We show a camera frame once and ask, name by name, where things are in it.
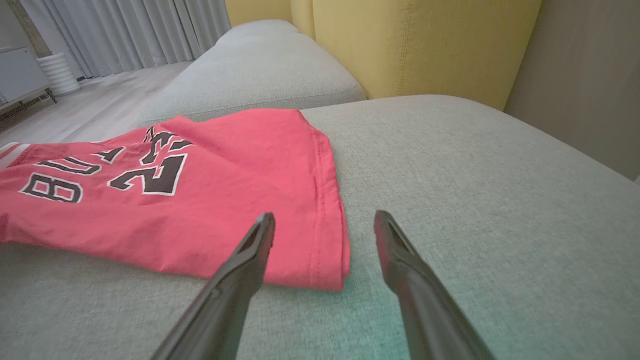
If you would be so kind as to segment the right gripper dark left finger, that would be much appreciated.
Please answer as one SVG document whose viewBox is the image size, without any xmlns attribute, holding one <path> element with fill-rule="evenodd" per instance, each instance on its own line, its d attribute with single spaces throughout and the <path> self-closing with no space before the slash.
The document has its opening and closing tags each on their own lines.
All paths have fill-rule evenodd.
<svg viewBox="0 0 640 360">
<path fill-rule="evenodd" d="M 161 342 L 153 360 L 234 360 L 250 301 L 265 278 L 275 217 L 261 214 Z"/>
</svg>

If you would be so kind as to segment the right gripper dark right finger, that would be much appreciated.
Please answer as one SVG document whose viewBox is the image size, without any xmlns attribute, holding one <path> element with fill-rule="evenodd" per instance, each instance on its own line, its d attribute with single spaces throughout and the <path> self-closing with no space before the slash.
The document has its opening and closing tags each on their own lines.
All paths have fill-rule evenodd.
<svg viewBox="0 0 640 360">
<path fill-rule="evenodd" d="M 494 355 L 390 212 L 374 216 L 387 287 L 397 296 L 412 360 L 493 360 Z"/>
</svg>

